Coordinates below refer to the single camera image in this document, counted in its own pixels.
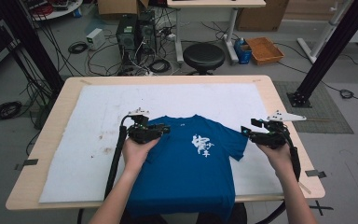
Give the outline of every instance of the white paper sheet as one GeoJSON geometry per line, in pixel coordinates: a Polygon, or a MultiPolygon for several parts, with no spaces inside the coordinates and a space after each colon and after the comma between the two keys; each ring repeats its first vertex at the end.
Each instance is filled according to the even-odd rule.
{"type": "MultiPolygon", "coordinates": [[[[267,113],[255,84],[172,84],[85,86],[48,172],[41,203],[103,200],[118,138],[118,127],[138,107],[148,117],[188,118],[194,114],[241,130],[263,131],[250,119],[267,113]]],[[[133,124],[127,119],[125,124],[133,124]]],[[[249,142],[244,158],[231,161],[237,195],[282,193],[266,156],[249,142]]],[[[121,175],[123,162],[117,172],[121,175]]]]}

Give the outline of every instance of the wooden table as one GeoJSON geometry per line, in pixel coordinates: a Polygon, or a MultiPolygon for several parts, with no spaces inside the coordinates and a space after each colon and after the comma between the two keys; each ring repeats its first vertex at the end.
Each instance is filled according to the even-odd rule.
{"type": "Polygon", "coordinates": [[[177,8],[176,11],[176,38],[175,49],[177,62],[182,63],[183,51],[181,43],[181,27],[182,21],[229,21],[229,28],[227,34],[224,35],[224,43],[227,47],[231,63],[238,62],[237,54],[231,43],[231,36],[234,30],[235,20],[239,7],[264,7],[266,2],[264,0],[195,0],[195,1],[173,1],[167,0],[169,7],[177,8]]]}
{"type": "MultiPolygon", "coordinates": [[[[37,165],[24,166],[10,196],[7,199],[9,210],[32,210],[48,208],[87,208],[98,207],[95,203],[39,203],[45,186],[48,169],[54,153],[61,142],[62,134],[82,88],[87,85],[136,85],[136,84],[193,84],[193,83],[254,83],[259,91],[265,108],[269,114],[277,109],[285,112],[282,101],[267,76],[178,76],[178,77],[71,77],[55,103],[46,124],[37,139],[28,160],[38,159],[37,165]]],[[[310,158],[302,145],[292,122],[285,122],[291,133],[293,143],[298,147],[302,174],[300,177],[303,193],[306,198],[322,198],[324,188],[317,176],[307,177],[304,171],[313,170],[310,158]]],[[[237,196],[236,202],[280,200],[282,195],[237,196]]]]}

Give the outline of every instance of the stool seat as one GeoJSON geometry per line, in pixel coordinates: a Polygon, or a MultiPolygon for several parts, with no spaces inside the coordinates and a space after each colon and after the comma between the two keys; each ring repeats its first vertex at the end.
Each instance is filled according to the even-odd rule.
{"type": "Polygon", "coordinates": [[[183,59],[200,75],[206,75],[208,70],[214,70],[225,62],[225,52],[212,44],[195,44],[185,49],[183,59]]]}

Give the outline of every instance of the blue t-shirt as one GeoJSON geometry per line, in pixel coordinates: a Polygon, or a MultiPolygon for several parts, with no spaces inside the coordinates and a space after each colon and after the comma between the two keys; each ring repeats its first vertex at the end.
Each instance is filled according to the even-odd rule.
{"type": "Polygon", "coordinates": [[[240,160],[248,139],[199,115],[149,123],[171,132],[147,156],[127,203],[131,215],[212,212],[227,220],[235,201],[229,157],[240,160]]]}

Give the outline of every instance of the table leg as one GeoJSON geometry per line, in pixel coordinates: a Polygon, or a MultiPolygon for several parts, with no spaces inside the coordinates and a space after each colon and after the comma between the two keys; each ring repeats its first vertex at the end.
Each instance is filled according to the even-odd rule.
{"type": "Polygon", "coordinates": [[[232,45],[232,42],[231,42],[231,37],[232,37],[232,33],[234,31],[234,25],[235,25],[235,19],[237,18],[237,13],[238,13],[238,8],[237,7],[232,8],[231,18],[229,21],[228,33],[227,33],[227,35],[223,36],[226,48],[228,50],[229,57],[231,59],[231,64],[238,63],[238,56],[235,53],[234,46],[232,45]]]}
{"type": "Polygon", "coordinates": [[[176,10],[176,37],[175,37],[176,61],[183,63],[182,42],[180,40],[180,9],[176,10]]]}

